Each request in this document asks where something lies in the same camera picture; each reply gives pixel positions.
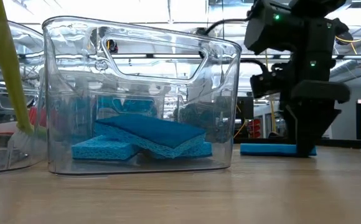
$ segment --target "clear plastic bin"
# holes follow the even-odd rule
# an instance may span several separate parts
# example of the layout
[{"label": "clear plastic bin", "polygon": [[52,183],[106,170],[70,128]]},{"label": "clear plastic bin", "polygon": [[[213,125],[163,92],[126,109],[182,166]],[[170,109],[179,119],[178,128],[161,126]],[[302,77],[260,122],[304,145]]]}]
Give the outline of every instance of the clear plastic bin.
[{"label": "clear plastic bin", "polygon": [[42,26],[49,171],[230,166],[239,45],[80,17]]},{"label": "clear plastic bin", "polygon": [[[9,27],[19,56],[27,107],[30,109],[29,113],[36,116],[39,72],[44,61],[44,38],[42,34],[14,22],[9,22]],[[44,150],[43,146],[33,149],[29,146],[17,148],[11,144],[11,136],[17,130],[16,123],[0,69],[0,171],[29,167],[43,159],[46,154],[46,147]]]}]

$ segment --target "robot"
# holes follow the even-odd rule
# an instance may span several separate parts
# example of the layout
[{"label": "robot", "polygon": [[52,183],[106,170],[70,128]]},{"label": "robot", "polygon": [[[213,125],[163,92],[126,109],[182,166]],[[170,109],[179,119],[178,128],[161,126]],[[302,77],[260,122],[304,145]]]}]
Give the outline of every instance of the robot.
[{"label": "robot", "polygon": [[276,63],[271,71],[257,60],[242,62],[256,63],[263,71],[250,79],[254,98],[280,94],[279,110],[286,122],[287,142],[296,144],[299,157],[309,155],[341,112],[334,109],[335,102],[350,99],[348,86],[329,82],[330,69],[335,65],[335,37],[352,40],[352,36],[339,19],[325,16],[344,4],[345,0],[292,0],[286,6],[257,0],[246,19],[218,21],[205,31],[207,35],[224,22],[249,21],[244,41],[248,50],[256,55],[266,49],[291,52],[288,63]]}]

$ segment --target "wooden table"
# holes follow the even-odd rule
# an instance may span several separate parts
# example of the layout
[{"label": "wooden table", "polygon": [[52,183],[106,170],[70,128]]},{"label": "wooden table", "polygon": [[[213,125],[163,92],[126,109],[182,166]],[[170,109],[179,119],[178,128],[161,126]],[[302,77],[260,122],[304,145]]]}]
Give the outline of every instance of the wooden table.
[{"label": "wooden table", "polygon": [[236,149],[227,170],[98,178],[57,177],[41,163],[0,175],[0,223],[361,224],[361,151],[318,153]]}]

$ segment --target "blue sponge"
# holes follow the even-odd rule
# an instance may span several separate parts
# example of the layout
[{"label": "blue sponge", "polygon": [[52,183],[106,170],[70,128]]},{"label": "blue sponge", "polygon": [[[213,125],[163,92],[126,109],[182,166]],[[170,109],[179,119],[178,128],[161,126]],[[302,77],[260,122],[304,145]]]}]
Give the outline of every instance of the blue sponge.
[{"label": "blue sponge", "polygon": [[175,158],[185,150],[203,144],[205,139],[203,129],[140,114],[98,119],[95,121],[95,132],[169,158]]},{"label": "blue sponge", "polygon": [[73,145],[71,150],[73,159],[126,161],[135,156],[141,149],[129,143],[98,136]]},{"label": "blue sponge", "polygon": [[[157,153],[152,153],[151,156],[155,159],[169,159]],[[212,156],[212,146],[210,142],[205,142],[200,146],[194,146],[185,150],[181,155],[175,159],[196,159]]]},{"label": "blue sponge", "polygon": [[[297,146],[291,144],[240,144],[240,154],[247,156],[296,156]],[[316,146],[310,156],[316,156]]]}]

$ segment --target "yellow cable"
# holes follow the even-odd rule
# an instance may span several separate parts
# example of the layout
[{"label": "yellow cable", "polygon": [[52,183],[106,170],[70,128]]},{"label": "yellow cable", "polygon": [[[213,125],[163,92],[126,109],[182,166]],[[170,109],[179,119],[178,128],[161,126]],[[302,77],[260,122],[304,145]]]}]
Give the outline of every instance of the yellow cable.
[{"label": "yellow cable", "polygon": [[341,39],[341,38],[339,38],[339,37],[336,37],[336,38],[339,39],[339,40],[341,40],[341,41],[344,41],[344,42],[346,42],[346,43],[355,43],[355,42],[361,41],[361,39],[359,39],[359,40],[344,40],[344,39]]},{"label": "yellow cable", "polygon": [[352,46],[352,49],[354,50],[354,52],[355,52],[355,55],[357,55],[357,51],[356,51],[356,49],[355,49],[355,46],[354,46],[354,44],[353,44],[353,43],[350,43],[350,45]]},{"label": "yellow cable", "polygon": [[235,138],[238,133],[240,133],[240,131],[242,131],[242,129],[244,128],[244,126],[247,124],[247,120],[244,121],[243,125],[241,126],[241,128],[238,130],[238,132],[233,136],[233,138]]},{"label": "yellow cable", "polygon": [[[266,67],[268,68],[268,52],[266,50],[265,50],[265,62],[266,62]],[[271,119],[272,119],[272,132],[276,132],[276,120],[274,118],[273,99],[271,95],[269,95],[269,101],[270,101],[270,110],[271,110]]]}]

